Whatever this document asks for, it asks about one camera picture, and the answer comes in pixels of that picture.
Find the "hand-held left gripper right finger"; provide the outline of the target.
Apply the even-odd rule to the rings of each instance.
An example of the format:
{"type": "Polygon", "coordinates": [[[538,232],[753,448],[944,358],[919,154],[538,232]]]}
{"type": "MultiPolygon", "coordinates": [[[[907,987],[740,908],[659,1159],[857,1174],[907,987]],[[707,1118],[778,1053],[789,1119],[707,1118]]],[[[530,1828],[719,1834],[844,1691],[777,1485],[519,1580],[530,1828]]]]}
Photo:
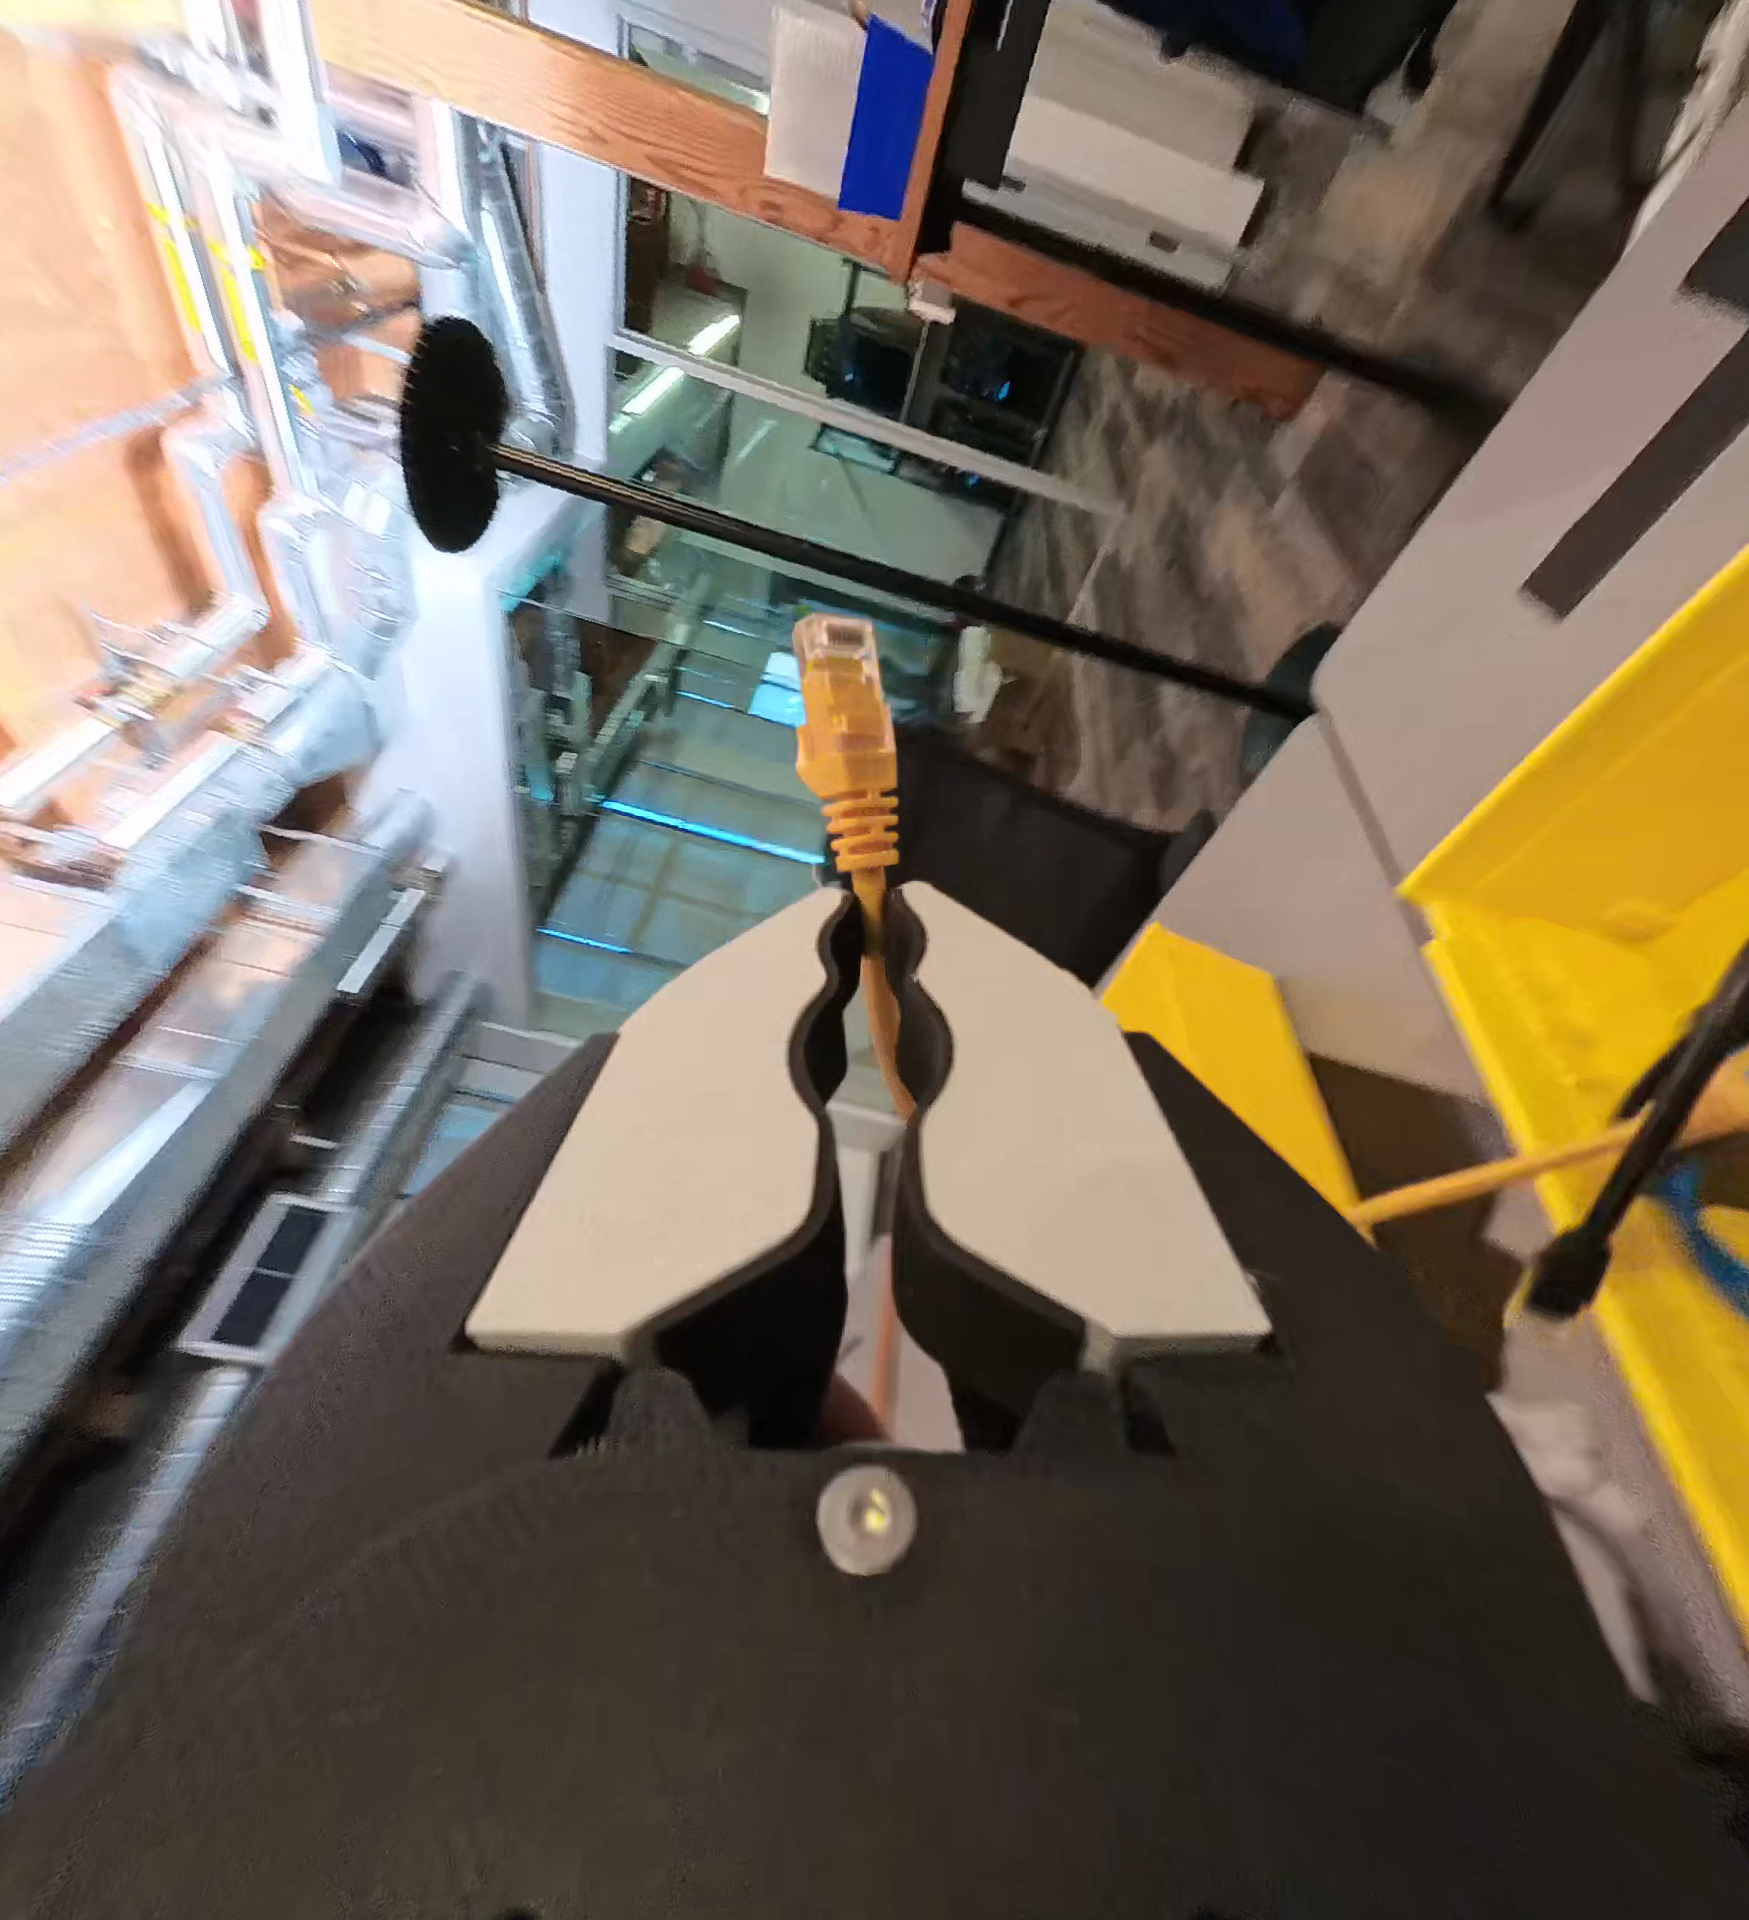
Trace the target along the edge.
{"type": "Polygon", "coordinates": [[[887,969],[916,1102],[891,1292],[960,1438],[1005,1450],[1055,1380],[1261,1347],[1259,1291],[1091,987],[925,879],[889,897],[887,969]]]}

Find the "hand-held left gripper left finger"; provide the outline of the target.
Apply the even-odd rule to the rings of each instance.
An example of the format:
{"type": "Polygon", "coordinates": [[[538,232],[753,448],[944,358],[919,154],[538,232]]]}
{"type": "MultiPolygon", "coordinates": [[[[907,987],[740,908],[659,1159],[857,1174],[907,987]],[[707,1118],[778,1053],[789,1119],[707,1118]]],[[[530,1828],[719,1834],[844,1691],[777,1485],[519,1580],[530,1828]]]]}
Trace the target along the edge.
{"type": "Polygon", "coordinates": [[[466,1323],[479,1353],[671,1369],[753,1445],[806,1445],[846,1315],[829,1105],[853,901],[823,886],[611,1038],[466,1323]]]}

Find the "yellow plastic bin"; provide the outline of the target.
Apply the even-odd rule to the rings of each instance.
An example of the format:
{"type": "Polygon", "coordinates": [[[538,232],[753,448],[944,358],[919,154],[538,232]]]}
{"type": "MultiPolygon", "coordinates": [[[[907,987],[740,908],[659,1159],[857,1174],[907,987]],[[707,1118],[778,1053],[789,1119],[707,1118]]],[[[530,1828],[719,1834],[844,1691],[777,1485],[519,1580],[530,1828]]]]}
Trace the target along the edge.
{"type": "MultiPolygon", "coordinates": [[[[1512,1140],[1595,1132],[1749,941],[1749,545],[1402,892],[1512,1140]]],[[[1588,1321],[1749,1647],[1749,1318],[1642,1202],[1588,1321]]]]}
{"type": "Polygon", "coordinates": [[[1338,1211],[1359,1202],[1343,1138],[1269,972],[1148,922],[1100,1000],[1129,1036],[1160,1043],[1338,1211]]]}

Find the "black pole stand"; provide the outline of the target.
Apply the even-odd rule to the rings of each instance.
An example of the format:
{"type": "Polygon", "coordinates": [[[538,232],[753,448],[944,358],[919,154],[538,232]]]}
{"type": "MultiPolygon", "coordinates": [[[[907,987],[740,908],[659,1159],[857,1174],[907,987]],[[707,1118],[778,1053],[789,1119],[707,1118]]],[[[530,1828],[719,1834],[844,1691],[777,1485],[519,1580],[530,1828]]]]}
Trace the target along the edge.
{"type": "Polygon", "coordinates": [[[498,357],[478,324],[462,315],[425,322],[403,372],[401,466],[410,516],[432,547],[447,553],[474,547],[498,513],[499,482],[510,474],[590,505],[652,518],[673,531],[703,535],[783,567],[827,573],[971,625],[1004,627],[1073,656],[1180,685],[1233,706],[1290,722],[1314,714],[1317,706],[1306,695],[1248,682],[1125,636],[1015,608],[982,588],[938,582],[691,497],[510,444],[504,431],[512,411],[498,357]]]}

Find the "white box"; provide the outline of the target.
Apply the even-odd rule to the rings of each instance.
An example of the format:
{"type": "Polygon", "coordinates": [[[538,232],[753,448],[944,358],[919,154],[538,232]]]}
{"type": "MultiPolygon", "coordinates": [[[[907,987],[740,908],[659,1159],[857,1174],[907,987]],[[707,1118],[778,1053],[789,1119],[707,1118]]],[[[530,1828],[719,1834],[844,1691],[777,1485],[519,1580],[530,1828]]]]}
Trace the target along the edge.
{"type": "Polygon", "coordinates": [[[971,178],[968,205],[1079,242],[1202,291],[1219,291],[1245,252],[1264,178],[1237,161],[1254,104],[1173,94],[1162,127],[1099,106],[1023,98],[996,185],[971,178]]]}

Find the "wooden table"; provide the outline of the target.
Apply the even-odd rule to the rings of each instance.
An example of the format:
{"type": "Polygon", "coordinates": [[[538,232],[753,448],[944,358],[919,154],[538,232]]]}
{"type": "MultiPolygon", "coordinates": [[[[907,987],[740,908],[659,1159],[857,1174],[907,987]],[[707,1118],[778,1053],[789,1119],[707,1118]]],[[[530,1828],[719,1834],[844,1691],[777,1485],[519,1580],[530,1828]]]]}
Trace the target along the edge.
{"type": "Polygon", "coordinates": [[[938,210],[936,162],[958,92],[969,4],[936,53],[928,125],[896,219],[843,212],[766,174],[766,118],[578,38],[459,2],[316,2],[318,53],[345,72],[459,108],[763,228],[827,246],[914,291],[948,294],[1080,349],[1292,419],[1317,392],[1322,349],[1269,338],[1250,318],[1198,311],[1190,291],[1120,284],[938,210]]]}

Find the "blue panel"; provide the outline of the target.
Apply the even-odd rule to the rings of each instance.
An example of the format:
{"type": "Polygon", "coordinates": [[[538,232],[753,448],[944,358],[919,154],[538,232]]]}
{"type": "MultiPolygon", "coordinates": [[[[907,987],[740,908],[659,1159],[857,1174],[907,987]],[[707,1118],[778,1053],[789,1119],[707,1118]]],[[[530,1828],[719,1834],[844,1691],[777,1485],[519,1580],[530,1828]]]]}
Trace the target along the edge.
{"type": "Polygon", "coordinates": [[[903,218],[934,77],[934,45],[872,12],[865,21],[839,176],[844,212],[887,222],[903,218]]]}

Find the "white foam block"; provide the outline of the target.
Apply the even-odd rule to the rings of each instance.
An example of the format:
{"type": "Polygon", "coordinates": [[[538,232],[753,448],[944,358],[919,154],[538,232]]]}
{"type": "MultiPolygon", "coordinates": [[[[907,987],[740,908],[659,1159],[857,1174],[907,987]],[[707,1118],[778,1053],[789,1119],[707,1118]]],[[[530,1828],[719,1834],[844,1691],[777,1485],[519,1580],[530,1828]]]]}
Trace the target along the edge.
{"type": "Polygon", "coordinates": [[[868,18],[865,4],[775,4],[766,178],[839,203],[868,18]]]}

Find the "silver air duct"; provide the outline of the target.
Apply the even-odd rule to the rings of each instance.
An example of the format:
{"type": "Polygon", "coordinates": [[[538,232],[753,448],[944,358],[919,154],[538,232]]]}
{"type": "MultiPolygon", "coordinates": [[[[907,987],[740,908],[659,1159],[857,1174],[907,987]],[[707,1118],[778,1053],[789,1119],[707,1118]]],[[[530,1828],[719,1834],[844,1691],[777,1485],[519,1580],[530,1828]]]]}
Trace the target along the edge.
{"type": "Polygon", "coordinates": [[[459,110],[449,112],[449,122],[478,254],[478,322],[512,397],[510,439],[544,455],[566,457],[574,451],[572,388],[509,140],[488,122],[459,110]]]}

